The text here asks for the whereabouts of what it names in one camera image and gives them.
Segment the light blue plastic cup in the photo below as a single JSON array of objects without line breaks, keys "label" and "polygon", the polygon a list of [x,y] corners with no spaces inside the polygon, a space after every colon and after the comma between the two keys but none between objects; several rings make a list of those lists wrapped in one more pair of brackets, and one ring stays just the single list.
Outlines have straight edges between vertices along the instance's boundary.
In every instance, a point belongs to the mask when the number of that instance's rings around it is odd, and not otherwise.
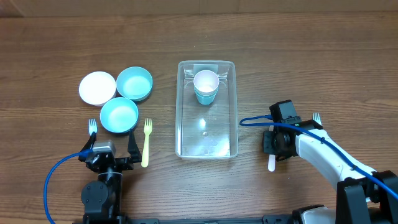
[{"label": "light blue plastic cup", "polygon": [[195,90],[195,94],[196,94],[197,100],[198,100],[198,102],[200,104],[202,104],[202,105],[210,105],[214,101],[215,96],[217,94],[217,91],[212,93],[212,94],[210,94],[210,95],[204,95],[204,94],[199,93],[199,92],[197,92]]}]

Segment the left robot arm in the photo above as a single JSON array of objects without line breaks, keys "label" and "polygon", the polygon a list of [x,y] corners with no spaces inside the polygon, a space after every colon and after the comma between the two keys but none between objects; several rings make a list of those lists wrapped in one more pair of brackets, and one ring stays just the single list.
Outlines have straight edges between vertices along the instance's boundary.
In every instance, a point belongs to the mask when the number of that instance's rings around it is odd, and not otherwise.
[{"label": "left robot arm", "polygon": [[98,175],[96,181],[89,182],[81,191],[85,206],[83,223],[129,223],[128,216],[121,213],[123,172],[133,170],[134,164],[142,161],[133,129],[129,130],[127,151],[129,157],[116,157],[114,143],[97,141],[95,133],[82,148],[83,155],[78,160]]}]

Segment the white plastic spoon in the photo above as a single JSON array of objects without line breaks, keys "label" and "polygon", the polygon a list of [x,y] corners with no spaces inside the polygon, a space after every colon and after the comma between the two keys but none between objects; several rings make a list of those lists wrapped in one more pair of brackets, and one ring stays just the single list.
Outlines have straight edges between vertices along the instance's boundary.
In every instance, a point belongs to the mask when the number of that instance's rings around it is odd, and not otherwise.
[{"label": "white plastic spoon", "polygon": [[270,172],[275,171],[275,155],[269,154],[269,160],[268,160],[268,165],[267,168]]}]

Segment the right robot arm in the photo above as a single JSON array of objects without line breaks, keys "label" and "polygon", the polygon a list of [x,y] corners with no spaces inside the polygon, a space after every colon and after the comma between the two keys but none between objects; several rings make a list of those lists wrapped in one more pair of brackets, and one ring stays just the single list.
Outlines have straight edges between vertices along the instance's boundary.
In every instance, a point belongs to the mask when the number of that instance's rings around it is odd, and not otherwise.
[{"label": "right robot arm", "polygon": [[292,223],[397,223],[397,175],[378,172],[343,150],[317,122],[272,123],[264,152],[277,161],[298,156],[336,191],[336,207],[312,205],[293,211]]}]

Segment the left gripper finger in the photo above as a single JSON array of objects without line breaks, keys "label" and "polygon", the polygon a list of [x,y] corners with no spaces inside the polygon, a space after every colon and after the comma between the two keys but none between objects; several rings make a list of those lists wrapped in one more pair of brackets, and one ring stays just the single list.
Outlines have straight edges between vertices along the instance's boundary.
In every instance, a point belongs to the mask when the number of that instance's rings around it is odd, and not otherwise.
[{"label": "left gripper finger", "polygon": [[82,150],[80,151],[80,155],[78,156],[79,161],[85,161],[88,154],[92,152],[92,147],[96,141],[96,133],[93,132],[88,140],[88,142],[83,146]]},{"label": "left gripper finger", "polygon": [[132,163],[142,162],[142,154],[137,146],[133,129],[129,130],[129,141],[128,141],[127,151],[130,154]]}]

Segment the pale green fork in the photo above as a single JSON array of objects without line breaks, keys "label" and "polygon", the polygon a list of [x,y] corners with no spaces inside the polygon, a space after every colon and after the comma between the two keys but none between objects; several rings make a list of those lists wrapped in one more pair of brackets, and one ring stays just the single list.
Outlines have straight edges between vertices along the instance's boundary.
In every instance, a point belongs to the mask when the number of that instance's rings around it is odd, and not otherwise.
[{"label": "pale green fork", "polygon": [[319,125],[322,125],[322,120],[319,113],[313,113],[312,119],[316,121]]}]

